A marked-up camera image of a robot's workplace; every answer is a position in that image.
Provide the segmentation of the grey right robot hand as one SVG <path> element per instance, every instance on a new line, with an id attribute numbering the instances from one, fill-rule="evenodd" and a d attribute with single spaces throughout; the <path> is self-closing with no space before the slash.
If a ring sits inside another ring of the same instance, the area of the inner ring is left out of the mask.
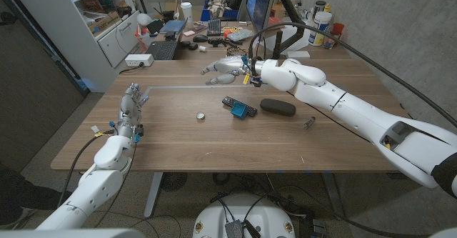
<path id="1" fill-rule="evenodd" d="M 210 71 L 220 72 L 221 75 L 206 81 L 206 85 L 231 84 L 237 76 L 250 74 L 251 71 L 244 64 L 242 56 L 227 56 L 210 63 L 201 70 L 201 75 Z"/>

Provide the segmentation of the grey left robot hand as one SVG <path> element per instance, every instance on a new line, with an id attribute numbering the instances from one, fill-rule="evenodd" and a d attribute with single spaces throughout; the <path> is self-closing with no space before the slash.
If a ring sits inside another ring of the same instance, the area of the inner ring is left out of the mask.
<path id="1" fill-rule="evenodd" d="M 115 135 L 128 138 L 144 135 L 141 108 L 148 101 L 149 96 L 140 89 L 139 84 L 132 83 L 121 97 Z"/>

